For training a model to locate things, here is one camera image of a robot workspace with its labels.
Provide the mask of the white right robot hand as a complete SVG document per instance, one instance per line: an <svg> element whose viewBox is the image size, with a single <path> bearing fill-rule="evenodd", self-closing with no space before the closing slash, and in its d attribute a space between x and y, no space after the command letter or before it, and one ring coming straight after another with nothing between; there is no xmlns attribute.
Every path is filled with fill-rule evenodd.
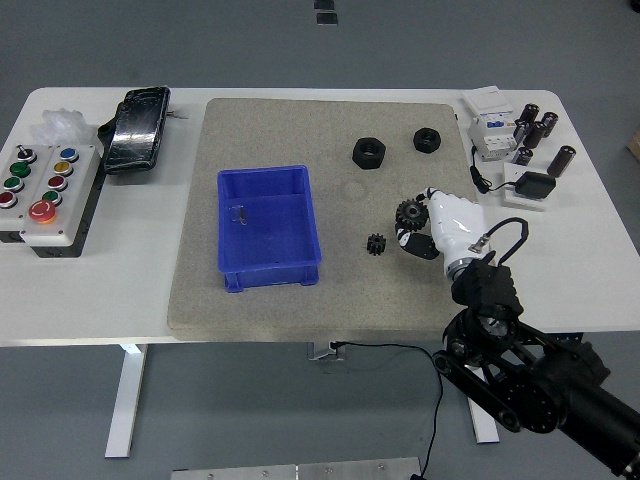
<svg viewBox="0 0 640 480"><path fill-rule="evenodd" d="M405 252L425 260L442 256L450 278L481 258L487 244L482 238L488 230L483 208L434 188L398 205L395 229Z"/></svg>

